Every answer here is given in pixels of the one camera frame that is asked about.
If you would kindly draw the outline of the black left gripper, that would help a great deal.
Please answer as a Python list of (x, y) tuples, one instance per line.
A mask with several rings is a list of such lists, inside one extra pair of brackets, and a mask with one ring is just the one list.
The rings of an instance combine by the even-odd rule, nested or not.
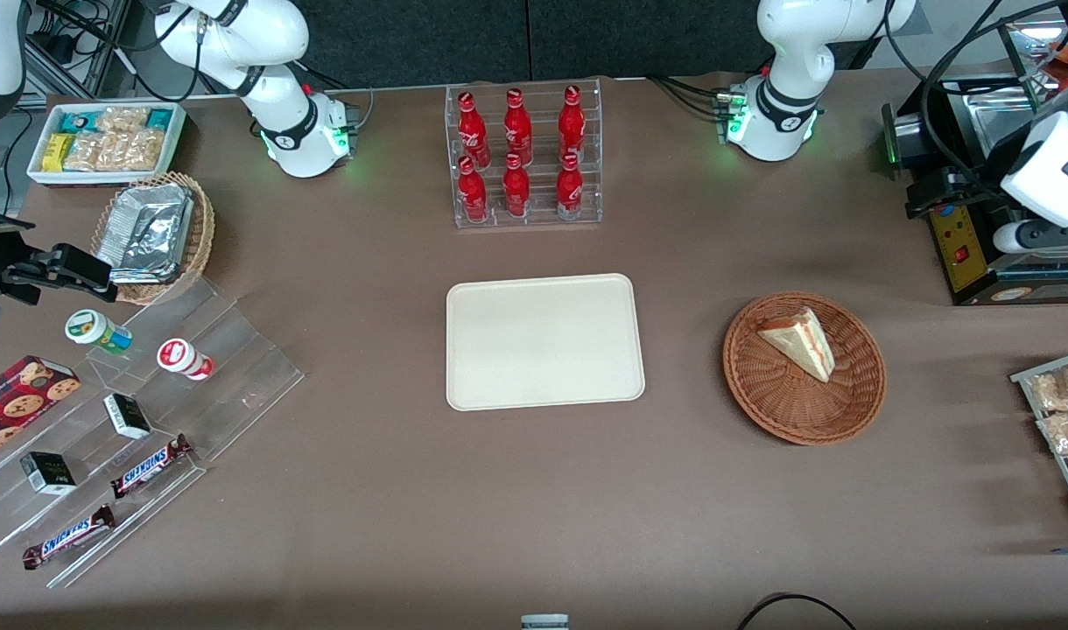
[(1022, 221), (1025, 208), (1000, 186), (1006, 171), (974, 171), (978, 183), (965, 178), (959, 169), (937, 169), (914, 183), (914, 196), (904, 204), (907, 219), (962, 207), (974, 221)]

